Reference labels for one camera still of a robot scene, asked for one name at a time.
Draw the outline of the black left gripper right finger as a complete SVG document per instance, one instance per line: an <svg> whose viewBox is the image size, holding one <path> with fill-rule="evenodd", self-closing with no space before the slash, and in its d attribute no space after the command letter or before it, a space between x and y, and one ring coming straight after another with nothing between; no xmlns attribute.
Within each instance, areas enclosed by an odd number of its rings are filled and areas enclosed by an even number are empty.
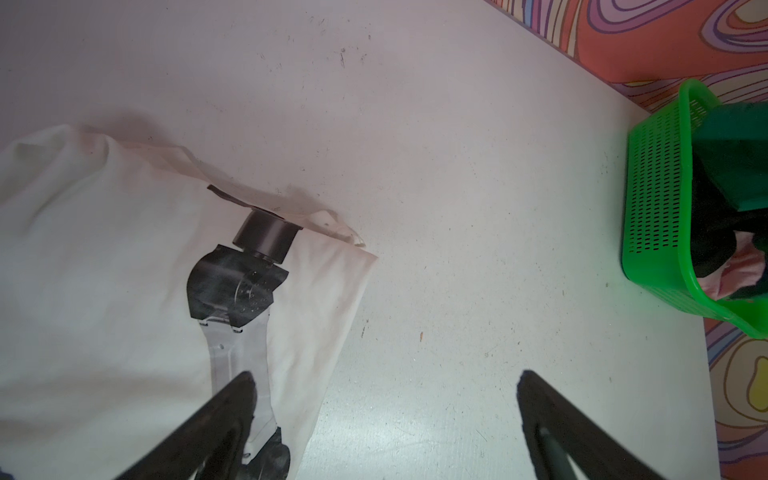
<svg viewBox="0 0 768 480"><path fill-rule="evenodd" d="M659 479L532 370L517 385L522 430L538 479Z"/></svg>

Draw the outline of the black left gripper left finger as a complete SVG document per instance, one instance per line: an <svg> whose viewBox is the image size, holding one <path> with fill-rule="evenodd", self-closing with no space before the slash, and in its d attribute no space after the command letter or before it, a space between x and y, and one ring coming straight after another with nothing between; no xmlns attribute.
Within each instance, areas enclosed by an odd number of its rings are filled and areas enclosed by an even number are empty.
<svg viewBox="0 0 768 480"><path fill-rule="evenodd" d="M234 479L256 407L256 384L242 372L120 479Z"/></svg>

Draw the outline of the green t shirt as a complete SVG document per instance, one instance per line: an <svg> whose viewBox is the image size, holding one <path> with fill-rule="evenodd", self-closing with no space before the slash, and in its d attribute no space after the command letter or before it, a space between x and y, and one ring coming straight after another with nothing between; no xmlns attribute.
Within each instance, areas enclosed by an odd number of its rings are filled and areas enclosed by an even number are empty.
<svg viewBox="0 0 768 480"><path fill-rule="evenodd" d="M767 105L734 103L710 110L693 133L693 152L738 212L767 207Z"/></svg>

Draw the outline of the white printed t shirt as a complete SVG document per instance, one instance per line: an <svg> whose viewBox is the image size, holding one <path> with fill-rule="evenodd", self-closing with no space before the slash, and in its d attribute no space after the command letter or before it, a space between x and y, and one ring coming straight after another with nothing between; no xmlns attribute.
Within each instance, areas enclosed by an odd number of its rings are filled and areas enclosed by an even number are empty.
<svg viewBox="0 0 768 480"><path fill-rule="evenodd" d="M1 154L1 475L117 479L248 373L237 479L292 479L376 263L185 150L69 125Z"/></svg>

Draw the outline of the green plastic laundry basket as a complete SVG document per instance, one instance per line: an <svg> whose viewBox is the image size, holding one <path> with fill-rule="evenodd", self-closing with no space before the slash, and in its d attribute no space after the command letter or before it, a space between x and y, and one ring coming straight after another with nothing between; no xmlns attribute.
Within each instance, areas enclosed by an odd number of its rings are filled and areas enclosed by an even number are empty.
<svg viewBox="0 0 768 480"><path fill-rule="evenodd" d="M767 336L767 302L713 300L694 273L692 134L721 102L696 79L628 135L622 268L635 284L675 309Z"/></svg>

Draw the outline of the pink t shirt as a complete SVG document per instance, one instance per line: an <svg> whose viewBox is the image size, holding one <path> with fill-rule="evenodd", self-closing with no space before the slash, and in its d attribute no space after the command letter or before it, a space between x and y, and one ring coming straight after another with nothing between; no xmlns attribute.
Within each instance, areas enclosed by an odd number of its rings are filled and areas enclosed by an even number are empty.
<svg viewBox="0 0 768 480"><path fill-rule="evenodd" d="M716 300L767 295L767 235L737 232L737 248L719 277Z"/></svg>

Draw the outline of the black t shirt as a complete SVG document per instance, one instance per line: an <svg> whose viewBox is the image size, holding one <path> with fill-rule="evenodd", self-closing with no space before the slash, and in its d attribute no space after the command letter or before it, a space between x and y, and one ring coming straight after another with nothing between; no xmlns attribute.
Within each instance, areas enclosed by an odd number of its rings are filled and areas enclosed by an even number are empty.
<svg viewBox="0 0 768 480"><path fill-rule="evenodd" d="M737 232L767 235L767 210L738 212L707 176L701 161L692 164L690 252L695 277L704 293L714 298L719 277L737 248ZM720 299L748 300L755 299Z"/></svg>

